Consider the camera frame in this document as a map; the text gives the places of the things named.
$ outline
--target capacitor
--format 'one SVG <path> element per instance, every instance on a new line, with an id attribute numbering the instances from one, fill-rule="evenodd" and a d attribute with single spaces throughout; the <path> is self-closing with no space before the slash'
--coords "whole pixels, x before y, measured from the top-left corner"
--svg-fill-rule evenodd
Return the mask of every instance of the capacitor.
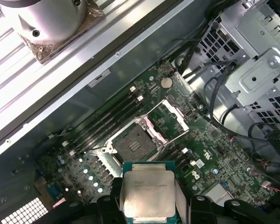
<path id="1" fill-rule="evenodd" d="M 99 187 L 98 188 L 98 193 L 102 193 L 103 192 L 103 187 Z"/>
<path id="2" fill-rule="evenodd" d="M 221 183 L 221 186 L 222 186 L 223 188 L 228 188 L 228 183 L 227 183 L 227 182 L 222 182 L 222 183 Z"/>
<path id="3" fill-rule="evenodd" d="M 219 170 L 217 169 L 212 169 L 211 172 L 213 173 L 213 175 L 217 175 L 219 173 Z"/>
<path id="4" fill-rule="evenodd" d="M 95 181 L 95 182 L 93 183 L 93 186 L 94 186 L 94 187 L 97 187 L 97 186 L 98 186 L 98 181 Z"/>
<path id="5" fill-rule="evenodd" d="M 94 178 L 94 176 L 93 176 L 93 175 L 89 175 L 88 180 L 92 181 L 92 180 L 93 180 L 93 178 Z"/>

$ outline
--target connector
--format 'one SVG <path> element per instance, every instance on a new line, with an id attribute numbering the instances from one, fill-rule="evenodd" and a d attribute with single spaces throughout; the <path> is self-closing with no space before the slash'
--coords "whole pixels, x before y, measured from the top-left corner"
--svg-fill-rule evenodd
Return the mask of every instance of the connector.
<path id="1" fill-rule="evenodd" d="M 264 182 L 261 184 L 261 186 L 262 186 L 263 188 L 265 188 L 265 189 L 267 189 L 267 187 L 270 186 L 270 185 L 271 185 L 271 182 L 269 182 L 269 181 L 264 181 Z"/>

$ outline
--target ram slot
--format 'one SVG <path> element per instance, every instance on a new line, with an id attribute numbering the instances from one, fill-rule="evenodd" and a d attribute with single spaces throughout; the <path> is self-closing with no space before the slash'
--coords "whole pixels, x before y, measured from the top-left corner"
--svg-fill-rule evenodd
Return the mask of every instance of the ram slot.
<path id="1" fill-rule="evenodd" d="M 108 125 L 108 129 L 101 129 L 100 132 L 96 133 L 95 137 L 96 139 L 93 139 L 93 137 L 91 139 L 89 139 L 88 141 L 82 143 L 79 146 L 79 151 L 85 152 L 85 149 L 87 148 L 93 148 L 94 146 L 96 146 L 100 141 L 102 141 L 104 138 L 106 138 L 108 135 L 112 134 L 114 131 L 116 131 L 118 128 L 120 128 L 123 124 L 125 124 L 127 121 L 130 121 L 132 116 L 135 116 L 135 114 L 139 111 L 141 107 L 138 105 L 133 105 L 132 107 L 129 108 L 129 111 L 122 115 L 121 117 L 119 117 L 118 119 L 115 119 L 115 123 L 113 124 L 109 124 Z"/>
<path id="2" fill-rule="evenodd" d="M 83 144 L 84 141 L 91 141 L 91 139 L 96 136 L 97 133 L 99 133 L 101 130 L 103 130 L 106 126 L 110 125 L 114 120 L 120 118 L 126 110 L 129 110 L 130 107 L 137 105 L 137 100 L 134 99 L 129 104 L 125 105 L 125 107 L 121 110 L 113 114 L 112 116 L 108 116 L 105 119 L 101 120 L 96 126 L 94 126 L 90 131 L 90 135 L 84 136 L 82 139 L 79 140 L 80 144 L 76 144 L 76 147 L 80 147 L 81 144 Z"/>
<path id="3" fill-rule="evenodd" d="M 122 97 L 118 102 L 117 105 L 115 105 L 112 108 L 109 108 L 107 111 L 105 111 L 101 116 L 100 119 L 98 121 L 93 121 L 90 125 L 88 125 L 83 131 L 80 132 L 80 134 L 75 137 L 77 141 L 81 141 L 82 139 L 85 138 L 85 136 L 87 136 L 89 133 L 91 133 L 93 130 L 95 130 L 95 128 L 97 128 L 97 126 L 101 123 L 104 122 L 105 120 L 108 120 L 110 117 L 114 116 L 114 113 L 118 113 L 120 111 L 122 111 L 127 105 L 129 105 L 132 101 L 135 100 L 135 95 L 125 95 L 124 97 Z"/>

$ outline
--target chip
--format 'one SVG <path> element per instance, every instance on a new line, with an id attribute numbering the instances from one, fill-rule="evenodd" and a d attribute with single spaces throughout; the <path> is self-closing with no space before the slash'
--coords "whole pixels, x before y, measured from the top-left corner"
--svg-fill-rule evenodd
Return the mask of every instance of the chip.
<path id="1" fill-rule="evenodd" d="M 238 164 L 238 162 L 237 162 L 235 159 L 229 161 L 229 165 L 230 165 L 232 168 L 235 167 L 237 164 Z"/>
<path id="2" fill-rule="evenodd" d="M 210 133 L 210 135 L 215 139 L 216 137 L 219 136 L 219 133 L 218 133 L 217 131 L 212 131 L 212 132 Z"/>

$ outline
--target black cable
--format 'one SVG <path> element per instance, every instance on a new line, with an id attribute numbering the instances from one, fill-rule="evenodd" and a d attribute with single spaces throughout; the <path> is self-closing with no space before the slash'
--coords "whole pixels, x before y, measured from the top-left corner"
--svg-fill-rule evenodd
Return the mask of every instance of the black cable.
<path id="1" fill-rule="evenodd" d="M 205 102 L 206 102 L 206 88 L 207 88 L 207 86 L 208 86 L 213 80 L 218 81 L 218 78 L 217 78 L 217 77 L 212 77 L 212 78 L 210 78 L 210 79 L 205 83 L 205 85 L 204 85 L 204 87 L 203 87 L 203 98 L 204 98 L 204 101 L 205 101 Z"/>
<path id="2" fill-rule="evenodd" d="M 191 71 L 190 73 L 186 74 L 183 76 L 184 79 L 191 77 L 192 75 L 196 74 L 197 72 L 199 72 L 201 69 L 210 66 L 210 65 L 215 65 L 215 66 L 225 66 L 230 64 L 232 61 L 224 61 L 224 62 L 207 62 L 204 63 L 200 66 L 198 66 L 197 68 L 195 68 L 193 71 Z"/>
<path id="3" fill-rule="evenodd" d="M 172 43 L 174 43 L 174 42 L 176 42 L 176 41 L 181 41 L 181 42 L 183 42 L 183 41 L 188 41 L 188 42 L 192 42 L 192 41 L 201 41 L 201 40 L 196 40 L 196 39 L 192 39 L 192 38 L 175 38 L 175 39 L 173 39 L 172 41 L 170 41 L 170 42 L 161 50 L 160 56 L 159 56 L 159 58 L 158 58 L 158 60 L 157 60 L 157 64 L 156 64 L 157 67 L 160 66 L 160 62 L 161 62 L 161 60 L 163 59 L 166 50 L 170 47 L 170 45 L 171 45 Z"/>
<path id="4" fill-rule="evenodd" d="M 233 110 L 238 109 L 238 108 L 239 108 L 239 107 L 238 107 L 238 105 L 236 105 L 236 104 L 234 104 L 232 107 L 230 107 L 230 108 L 225 112 L 225 114 L 223 115 L 221 124 L 224 125 L 225 120 L 226 120 L 228 114 L 230 114 Z"/>
<path id="5" fill-rule="evenodd" d="M 265 123 L 265 122 L 258 122 L 258 123 L 254 123 L 252 124 L 249 129 L 248 129 L 248 136 L 249 137 L 252 137 L 252 131 L 253 129 L 258 126 L 258 125 L 266 125 L 268 127 L 270 127 L 271 129 L 273 130 L 278 130 L 275 126 L 271 125 L 271 124 L 268 124 L 268 123 Z M 250 141 L 251 142 L 251 145 L 252 145 L 252 151 L 251 151 L 251 154 L 253 153 L 256 153 L 256 146 L 255 146 L 255 143 L 254 141 Z"/>
<path id="6" fill-rule="evenodd" d="M 208 23 L 211 20 L 215 19 L 221 11 L 223 11 L 225 8 L 235 4 L 236 2 L 238 2 L 238 0 L 220 0 L 220 1 L 215 2 L 214 4 L 211 4 L 210 6 L 208 6 L 207 9 L 205 10 L 205 14 L 204 14 L 207 21 L 201 27 L 200 31 L 195 36 L 195 39 L 201 39 L 209 28 Z M 186 70 L 198 44 L 199 44 L 199 42 L 193 42 L 193 44 L 189 46 L 188 52 L 187 52 L 185 58 L 183 59 L 182 64 L 177 69 L 177 71 L 180 74 L 183 74 L 184 71 Z"/>
<path id="7" fill-rule="evenodd" d="M 249 136 L 245 136 L 245 135 L 242 135 L 242 134 L 239 134 L 239 133 L 236 133 L 230 129 L 228 129 L 227 127 L 223 126 L 220 122 L 218 122 L 215 118 L 214 118 L 214 108 L 215 108 L 215 101 L 216 101 L 216 98 L 217 98 L 217 94 L 218 94 L 218 91 L 221 87 L 221 85 L 226 81 L 228 75 L 233 71 L 233 66 L 230 64 L 230 65 L 227 65 L 224 72 L 222 73 L 222 75 L 219 77 L 217 83 L 216 83 L 216 86 L 215 86 L 215 89 L 211 95 L 211 98 L 210 98 L 210 119 L 213 123 L 214 126 L 220 128 L 222 131 L 226 132 L 226 133 L 229 133 L 233 136 L 236 136 L 238 138 L 242 138 L 242 139 L 245 139 L 245 140 L 253 140 L 253 141 L 260 141 L 260 142 L 266 142 L 266 140 L 263 140 L 263 139 L 256 139 L 256 138 L 252 138 L 252 137 L 249 137 Z"/>
<path id="8" fill-rule="evenodd" d="M 249 130 L 248 130 L 248 136 L 249 136 L 249 137 L 252 137 L 252 131 L 253 131 L 254 127 L 256 127 L 256 126 L 258 126 L 258 125 L 266 125 L 266 126 L 270 127 L 270 128 L 273 129 L 273 130 L 277 130 L 277 128 L 276 128 L 275 126 L 271 125 L 271 124 L 264 123 L 264 122 L 258 122 L 258 123 L 252 124 L 252 125 L 249 127 Z M 258 167 L 256 167 L 256 164 L 255 164 L 255 162 L 254 162 L 254 160 L 253 160 L 253 156 L 254 156 L 254 154 L 257 153 L 258 150 L 257 150 L 256 147 L 255 147 L 255 143 L 254 143 L 253 141 L 250 141 L 250 142 L 251 142 L 251 144 L 252 144 L 252 153 L 251 153 L 251 156 L 250 156 L 250 163 L 253 164 L 253 166 L 254 166 L 263 176 L 265 176 L 267 179 L 269 179 L 269 180 L 271 180 L 271 181 L 273 181 L 273 182 L 275 182 L 275 183 L 277 183 L 277 184 L 280 185 L 280 182 L 279 182 L 278 180 L 276 180 L 275 178 L 273 178 L 273 177 L 267 175 L 267 174 L 264 173 L 262 170 L 260 170 Z"/>

